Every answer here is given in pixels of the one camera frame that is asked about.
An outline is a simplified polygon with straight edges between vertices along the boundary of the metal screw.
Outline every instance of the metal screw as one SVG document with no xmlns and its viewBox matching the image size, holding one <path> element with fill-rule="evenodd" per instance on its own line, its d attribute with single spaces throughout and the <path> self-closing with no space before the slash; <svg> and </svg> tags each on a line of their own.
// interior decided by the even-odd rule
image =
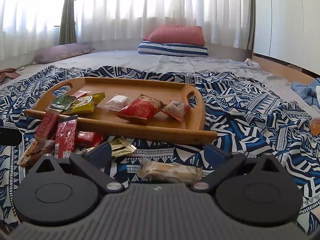
<svg viewBox="0 0 320 240">
<path fill-rule="evenodd" d="M 107 184 L 106 188 L 108 190 L 119 190 L 122 188 L 122 184 L 119 182 L 110 182 Z"/>
<path fill-rule="evenodd" d="M 209 187 L 209 184 L 206 182 L 197 182 L 193 184 L 193 187 L 197 190 L 206 190 Z"/>
</svg>

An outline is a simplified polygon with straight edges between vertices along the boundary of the purple pillow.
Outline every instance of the purple pillow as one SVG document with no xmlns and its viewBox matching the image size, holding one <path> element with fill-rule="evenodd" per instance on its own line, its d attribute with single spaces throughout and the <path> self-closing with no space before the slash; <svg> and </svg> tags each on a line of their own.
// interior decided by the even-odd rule
<svg viewBox="0 0 320 240">
<path fill-rule="evenodd" d="M 76 57 L 93 51 L 88 45 L 81 43 L 71 43 L 48 47 L 37 52 L 34 62 L 36 63 L 52 63 L 70 57 Z"/>
</svg>

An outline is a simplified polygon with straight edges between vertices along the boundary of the wooden tray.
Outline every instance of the wooden tray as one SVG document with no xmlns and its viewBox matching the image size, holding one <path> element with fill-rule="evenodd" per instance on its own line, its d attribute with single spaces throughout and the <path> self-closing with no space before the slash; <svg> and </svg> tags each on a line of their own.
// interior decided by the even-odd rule
<svg viewBox="0 0 320 240">
<path fill-rule="evenodd" d="M 90 91 L 90 93 L 105 92 L 106 94 L 105 99 L 98 104 L 93 114 L 78 115 L 77 127 L 80 130 L 98 131 L 109 135 L 149 141 L 193 145 L 211 143 L 217 137 L 215 131 L 203 130 L 205 108 L 200 92 L 194 85 L 184 83 L 123 78 L 75 78 L 63 81 L 49 89 L 32 110 L 25 110 L 25 114 L 42 119 L 45 109 L 55 99 L 53 92 L 66 85 L 71 87 L 66 93 L 68 95 L 80 89 Z M 178 100 L 189 104 L 190 96 L 195 95 L 197 105 L 186 113 L 182 122 L 159 112 L 148 121 L 148 125 L 131 124 L 103 107 L 115 95 L 125 95 L 135 99 L 140 94 L 159 99 L 165 104 L 169 104 L 170 100 Z"/>
</svg>

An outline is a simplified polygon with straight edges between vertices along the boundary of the wooden bed frame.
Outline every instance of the wooden bed frame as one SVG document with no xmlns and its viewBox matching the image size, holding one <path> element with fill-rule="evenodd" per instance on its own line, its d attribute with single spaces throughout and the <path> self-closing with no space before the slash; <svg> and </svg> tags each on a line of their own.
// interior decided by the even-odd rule
<svg viewBox="0 0 320 240">
<path fill-rule="evenodd" d="M 263 70 L 275 75 L 282 76 L 289 82 L 296 81 L 304 85 L 309 85 L 311 82 L 315 80 L 313 77 L 310 77 L 309 75 L 302 73 L 298 70 L 261 57 L 252 56 L 252 60 L 258 62 Z"/>
</svg>

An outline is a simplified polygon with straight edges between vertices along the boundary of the striped pillow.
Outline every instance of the striped pillow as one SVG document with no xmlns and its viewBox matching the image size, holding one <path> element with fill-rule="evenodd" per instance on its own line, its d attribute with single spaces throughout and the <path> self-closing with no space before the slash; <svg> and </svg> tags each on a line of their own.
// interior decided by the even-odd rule
<svg viewBox="0 0 320 240">
<path fill-rule="evenodd" d="M 183 57 L 205 57 L 209 56 L 207 48 L 197 45 L 188 45 L 182 43 L 154 43 L 143 41 L 138 47 L 140 54 L 153 55 L 171 55 Z"/>
</svg>

